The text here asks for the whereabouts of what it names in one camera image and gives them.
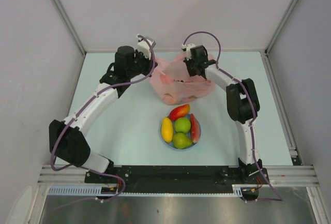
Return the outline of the yellow fake mango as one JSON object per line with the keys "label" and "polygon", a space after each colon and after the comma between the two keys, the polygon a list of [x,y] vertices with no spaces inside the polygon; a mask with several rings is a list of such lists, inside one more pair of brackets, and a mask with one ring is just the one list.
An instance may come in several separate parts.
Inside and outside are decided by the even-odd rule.
{"label": "yellow fake mango", "polygon": [[173,131],[172,121],[168,117],[165,117],[161,124],[161,136],[166,143],[170,143],[172,141],[174,134]]}

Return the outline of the green fake pear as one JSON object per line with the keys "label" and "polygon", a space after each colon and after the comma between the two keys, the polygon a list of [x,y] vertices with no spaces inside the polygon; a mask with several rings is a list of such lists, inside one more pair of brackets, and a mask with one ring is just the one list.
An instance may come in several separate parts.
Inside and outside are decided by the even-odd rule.
{"label": "green fake pear", "polygon": [[173,145],[176,149],[184,149],[192,145],[192,141],[185,133],[179,132],[173,136]]}

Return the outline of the green fake fruit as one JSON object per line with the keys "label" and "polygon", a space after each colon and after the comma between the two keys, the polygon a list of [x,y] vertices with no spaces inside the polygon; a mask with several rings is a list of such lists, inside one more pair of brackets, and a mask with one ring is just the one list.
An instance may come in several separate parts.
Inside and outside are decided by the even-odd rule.
{"label": "green fake fruit", "polygon": [[191,122],[188,118],[181,117],[175,121],[176,132],[188,133],[190,129],[191,129]]}

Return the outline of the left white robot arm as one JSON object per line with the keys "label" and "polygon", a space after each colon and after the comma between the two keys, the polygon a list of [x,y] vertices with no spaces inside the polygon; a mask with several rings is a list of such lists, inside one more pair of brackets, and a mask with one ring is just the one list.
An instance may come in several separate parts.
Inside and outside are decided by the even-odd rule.
{"label": "left white robot arm", "polygon": [[134,84],[134,77],[142,74],[147,79],[152,75],[157,65],[154,45],[151,40],[141,40],[136,49],[131,46],[119,47],[115,61],[109,65],[97,88],[80,109],[63,121],[53,120],[50,123],[49,144],[54,171],[60,171],[54,164],[55,159],[60,158],[70,166],[95,172],[102,182],[113,179],[111,160],[93,152],[85,136],[104,110]]}

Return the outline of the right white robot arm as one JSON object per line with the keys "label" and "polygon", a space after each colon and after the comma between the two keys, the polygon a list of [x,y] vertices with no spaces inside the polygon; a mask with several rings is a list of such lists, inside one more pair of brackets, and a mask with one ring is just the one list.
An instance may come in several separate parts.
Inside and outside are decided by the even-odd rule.
{"label": "right white robot arm", "polygon": [[188,74],[201,76],[214,82],[226,93],[227,112],[236,123],[239,137],[238,176],[244,183],[251,183],[262,170],[262,160],[255,144],[255,120],[260,103],[254,82],[248,78],[239,80],[225,70],[218,62],[208,58],[207,49],[195,44],[184,44],[184,63]]}

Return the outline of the pink plastic bag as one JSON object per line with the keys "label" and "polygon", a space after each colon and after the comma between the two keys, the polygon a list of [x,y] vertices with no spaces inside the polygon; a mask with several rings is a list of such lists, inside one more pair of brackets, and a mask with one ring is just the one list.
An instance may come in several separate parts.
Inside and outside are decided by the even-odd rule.
{"label": "pink plastic bag", "polygon": [[166,104],[185,104],[210,94],[215,83],[201,76],[190,77],[184,63],[185,52],[173,60],[156,58],[157,66],[149,82],[159,98]]}

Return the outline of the red fake mango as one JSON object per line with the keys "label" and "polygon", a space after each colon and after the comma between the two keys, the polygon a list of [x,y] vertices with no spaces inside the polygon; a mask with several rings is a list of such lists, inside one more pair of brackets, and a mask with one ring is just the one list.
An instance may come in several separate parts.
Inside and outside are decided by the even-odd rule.
{"label": "red fake mango", "polygon": [[174,108],[170,114],[169,119],[175,121],[178,118],[185,117],[190,111],[190,104],[184,104],[182,106]]}

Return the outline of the red fake watermelon slice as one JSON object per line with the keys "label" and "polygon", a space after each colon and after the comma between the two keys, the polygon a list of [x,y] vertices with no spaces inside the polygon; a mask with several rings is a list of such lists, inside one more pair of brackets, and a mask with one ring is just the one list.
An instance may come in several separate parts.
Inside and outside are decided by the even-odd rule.
{"label": "red fake watermelon slice", "polygon": [[191,122],[191,129],[190,129],[191,140],[193,143],[198,143],[201,135],[200,125],[193,113],[190,114],[190,122]]}

